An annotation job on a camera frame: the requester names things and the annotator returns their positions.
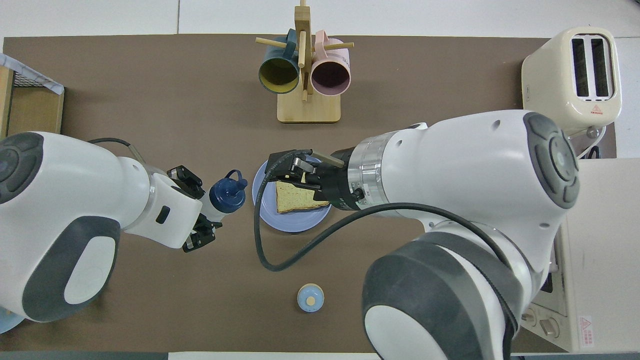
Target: gray joint cover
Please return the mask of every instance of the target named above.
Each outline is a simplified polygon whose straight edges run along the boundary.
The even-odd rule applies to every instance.
[[[575,204],[580,190],[578,163],[571,143],[560,128],[539,113],[524,115],[529,156],[540,185],[563,209]]]
[[[0,204],[20,195],[36,177],[42,164],[44,138],[21,133],[0,141]]]

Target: warning label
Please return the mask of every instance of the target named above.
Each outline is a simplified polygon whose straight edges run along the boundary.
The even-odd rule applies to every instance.
[[[580,347],[593,347],[593,321],[590,316],[579,316]]]
[[[593,107],[593,109],[591,109],[591,113],[592,114],[602,115],[602,110],[600,109],[600,107],[598,107],[598,105],[596,105],[596,106]]]

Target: blue plate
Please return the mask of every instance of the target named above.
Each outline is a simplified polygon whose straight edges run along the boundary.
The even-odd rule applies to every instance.
[[[318,159],[307,156],[308,160],[319,161]],[[258,189],[264,179],[264,170],[267,168],[267,161],[258,169],[253,178],[252,195],[253,205],[258,196]],[[262,194],[262,206],[260,207],[260,217],[274,229],[284,231],[286,233],[300,233],[309,230],[325,218],[329,213],[331,205],[323,206],[313,210],[292,211],[290,213],[280,214],[276,207],[276,185],[274,182],[268,183]]]
[[[0,334],[18,326],[23,320],[22,316],[0,307]]]

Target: pink mug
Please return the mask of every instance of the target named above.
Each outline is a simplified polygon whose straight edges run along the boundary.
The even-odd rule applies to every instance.
[[[351,84],[349,50],[324,50],[325,45],[342,44],[336,38],[328,38],[324,30],[316,33],[316,52],[311,65],[311,85],[314,90],[327,96],[340,95]]]

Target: toast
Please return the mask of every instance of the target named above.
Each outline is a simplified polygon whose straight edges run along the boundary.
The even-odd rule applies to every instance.
[[[289,183],[276,181],[276,205],[279,214],[294,210],[311,210],[329,205],[328,201],[315,201],[314,191],[301,189]]]

